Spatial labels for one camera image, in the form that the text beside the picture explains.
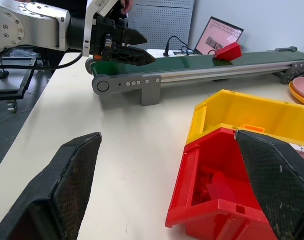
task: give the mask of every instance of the laptop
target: laptop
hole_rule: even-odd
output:
[[[215,51],[237,42],[243,29],[211,17],[198,41],[194,53],[199,55],[215,54]]]

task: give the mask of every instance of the red plastic part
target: red plastic part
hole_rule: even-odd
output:
[[[217,50],[215,53],[216,59],[229,61],[229,62],[238,59],[241,56],[242,56],[241,46],[237,42],[234,42],[224,48],[221,48]]]
[[[220,128],[185,147],[166,227],[201,240],[276,240],[234,134]]]

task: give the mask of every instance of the floor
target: floor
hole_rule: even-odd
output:
[[[4,64],[27,65],[28,63],[28,61],[6,61]],[[9,73],[7,79],[0,80],[0,83],[3,83],[6,89],[19,88],[25,70],[10,69]],[[17,100],[16,113],[7,110],[6,101],[0,101],[0,163],[45,89],[50,77],[51,74],[48,71],[34,72],[29,88],[25,92],[24,99]]]

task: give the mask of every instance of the pegboard wall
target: pegboard wall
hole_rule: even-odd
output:
[[[129,28],[139,31],[149,40],[135,47],[145,50],[165,49],[168,39],[173,35],[188,43],[194,0],[136,0],[135,4],[129,12]],[[180,50],[181,47],[177,39],[171,40],[171,50]]]

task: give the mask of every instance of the person's hand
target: person's hand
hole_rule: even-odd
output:
[[[133,7],[134,0],[121,0],[121,4],[124,6],[122,14],[128,13]]]

